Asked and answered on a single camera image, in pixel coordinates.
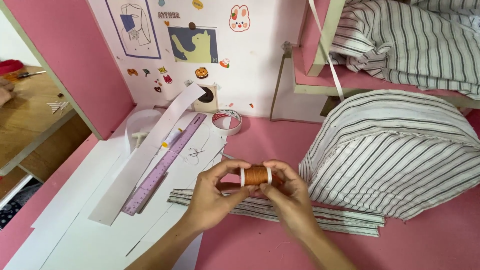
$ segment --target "fabric pile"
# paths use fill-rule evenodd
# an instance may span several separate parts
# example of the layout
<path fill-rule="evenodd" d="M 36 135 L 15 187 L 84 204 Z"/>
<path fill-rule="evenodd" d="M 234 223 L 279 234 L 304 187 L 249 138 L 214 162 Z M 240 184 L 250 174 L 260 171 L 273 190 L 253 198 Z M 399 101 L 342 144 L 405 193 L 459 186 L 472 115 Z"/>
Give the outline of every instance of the fabric pile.
<path fill-rule="evenodd" d="M 192 189 L 174 189 L 168 202 L 188 206 L 192 199 Z M 230 214 L 259 218 L 279 222 L 272 202 L 264 198 L 248 197 L 238 204 Z M 322 207 L 313 207 L 318 225 L 327 231 L 350 233 L 378 237 L 378 227 L 385 225 L 383 216 L 370 213 L 341 211 Z"/>
<path fill-rule="evenodd" d="M 480 100 L 480 1 L 347 0 L 330 56 L 354 72 Z"/>
<path fill-rule="evenodd" d="M 329 113 L 299 173 L 312 200 L 408 220 L 480 182 L 480 141 L 440 98 L 376 90 Z"/>

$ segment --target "orange thread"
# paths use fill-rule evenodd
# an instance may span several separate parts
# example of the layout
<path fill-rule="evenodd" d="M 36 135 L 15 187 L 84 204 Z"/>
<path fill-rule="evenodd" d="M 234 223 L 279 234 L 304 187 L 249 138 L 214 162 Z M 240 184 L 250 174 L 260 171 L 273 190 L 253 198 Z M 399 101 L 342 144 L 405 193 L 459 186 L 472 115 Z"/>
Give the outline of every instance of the orange thread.
<path fill-rule="evenodd" d="M 260 185 L 261 183 L 272 183 L 270 168 L 261 165 L 253 165 L 249 169 L 242 169 L 242 185 Z"/>

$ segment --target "line drawing poster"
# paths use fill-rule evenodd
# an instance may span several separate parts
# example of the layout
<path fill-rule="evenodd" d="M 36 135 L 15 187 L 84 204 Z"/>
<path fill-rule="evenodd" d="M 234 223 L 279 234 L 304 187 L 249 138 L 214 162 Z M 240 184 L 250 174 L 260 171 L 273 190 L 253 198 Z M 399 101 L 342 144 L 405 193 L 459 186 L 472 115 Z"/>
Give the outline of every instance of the line drawing poster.
<path fill-rule="evenodd" d="M 161 59 L 147 0 L 105 0 L 125 55 Z"/>
<path fill-rule="evenodd" d="M 218 63 L 216 31 L 214 29 L 168 27 L 175 61 Z"/>

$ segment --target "thread spool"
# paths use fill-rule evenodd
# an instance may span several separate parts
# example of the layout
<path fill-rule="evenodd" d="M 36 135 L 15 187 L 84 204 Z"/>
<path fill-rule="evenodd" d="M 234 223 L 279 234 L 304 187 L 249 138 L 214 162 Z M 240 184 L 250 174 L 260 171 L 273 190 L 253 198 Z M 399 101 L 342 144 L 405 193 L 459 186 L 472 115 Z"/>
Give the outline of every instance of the thread spool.
<path fill-rule="evenodd" d="M 181 132 L 182 132 L 181 128 L 172 130 L 170 134 L 167 136 L 167 138 L 165 139 L 165 141 L 162 143 L 162 146 L 165 148 L 170 147 L 178 138 Z"/>
<path fill-rule="evenodd" d="M 245 185 L 272 184 L 272 170 L 265 166 L 253 165 L 249 169 L 240 169 L 240 183 Z"/>

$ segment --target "purple ruler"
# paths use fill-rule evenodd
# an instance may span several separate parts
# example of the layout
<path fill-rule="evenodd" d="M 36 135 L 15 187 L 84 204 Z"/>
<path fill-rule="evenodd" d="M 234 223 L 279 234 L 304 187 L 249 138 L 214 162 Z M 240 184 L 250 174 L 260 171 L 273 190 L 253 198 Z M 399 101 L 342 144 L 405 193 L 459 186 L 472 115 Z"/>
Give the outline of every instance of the purple ruler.
<path fill-rule="evenodd" d="M 147 200 L 154 193 L 156 188 L 162 183 L 164 174 L 172 165 L 173 161 L 180 154 L 182 149 L 187 145 L 190 138 L 193 136 L 198 127 L 207 117 L 206 114 L 198 113 L 193 120 L 188 124 L 187 128 L 183 130 L 177 141 L 170 147 L 169 151 L 165 153 L 162 159 L 157 163 L 145 180 L 135 190 L 123 205 L 121 211 L 133 216 L 135 213 L 141 211 Z"/>

